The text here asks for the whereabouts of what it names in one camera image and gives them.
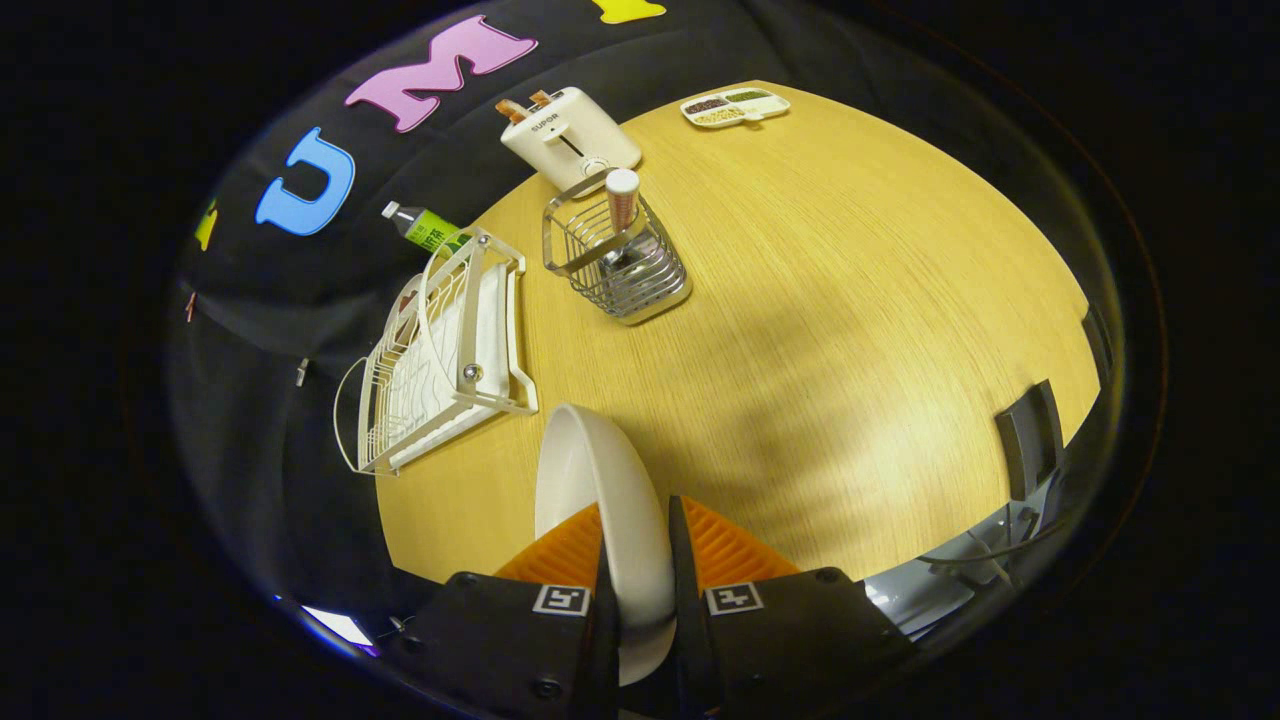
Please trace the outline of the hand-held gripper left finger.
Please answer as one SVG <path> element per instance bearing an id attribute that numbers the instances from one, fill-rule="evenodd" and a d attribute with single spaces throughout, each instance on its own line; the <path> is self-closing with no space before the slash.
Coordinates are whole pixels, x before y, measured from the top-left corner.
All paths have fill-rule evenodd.
<path id="1" fill-rule="evenodd" d="M 596 503 L 492 575 L 460 571 L 399 635 L 399 665 L 470 719 L 614 719 L 620 601 Z"/>

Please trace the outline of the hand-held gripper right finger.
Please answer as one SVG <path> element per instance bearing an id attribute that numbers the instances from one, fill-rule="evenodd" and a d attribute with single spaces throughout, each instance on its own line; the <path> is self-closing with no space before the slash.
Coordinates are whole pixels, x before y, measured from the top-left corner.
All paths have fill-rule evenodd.
<path id="1" fill-rule="evenodd" d="M 680 719 L 832 719 L 916 657 L 837 568 L 800 570 L 727 518 L 669 498 Z"/>

